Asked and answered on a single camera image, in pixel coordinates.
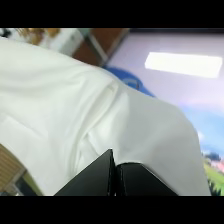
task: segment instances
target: white rectangular light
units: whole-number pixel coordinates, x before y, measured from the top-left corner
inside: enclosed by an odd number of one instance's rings
[[[145,61],[147,69],[206,78],[217,78],[221,66],[221,57],[162,52],[150,52]]]

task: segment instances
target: green grass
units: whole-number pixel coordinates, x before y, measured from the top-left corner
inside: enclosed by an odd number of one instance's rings
[[[221,195],[224,196],[224,175],[220,174],[206,163],[204,163],[204,168],[207,177],[214,182],[216,189],[221,188]]]

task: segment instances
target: person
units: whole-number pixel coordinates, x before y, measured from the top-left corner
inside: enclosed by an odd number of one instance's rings
[[[210,195],[197,132],[175,106],[110,72],[0,38],[0,143],[54,195],[107,149],[178,195]]]

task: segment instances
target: white fabric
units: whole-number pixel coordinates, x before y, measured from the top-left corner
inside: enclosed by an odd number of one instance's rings
[[[112,148],[179,195],[210,195],[196,131],[174,106],[103,69],[0,38],[0,143],[44,195]]]

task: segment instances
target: blue fabric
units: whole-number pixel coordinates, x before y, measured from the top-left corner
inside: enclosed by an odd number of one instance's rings
[[[115,68],[115,67],[107,67],[104,66],[104,69],[108,70],[112,74],[114,74],[116,77],[118,77],[121,81],[125,82],[128,86],[137,89],[138,91],[145,93],[146,95],[155,97],[153,93],[151,93],[149,90],[147,90],[142,81],[138,79],[135,75],[131,74],[130,72],[127,72],[123,69]]]

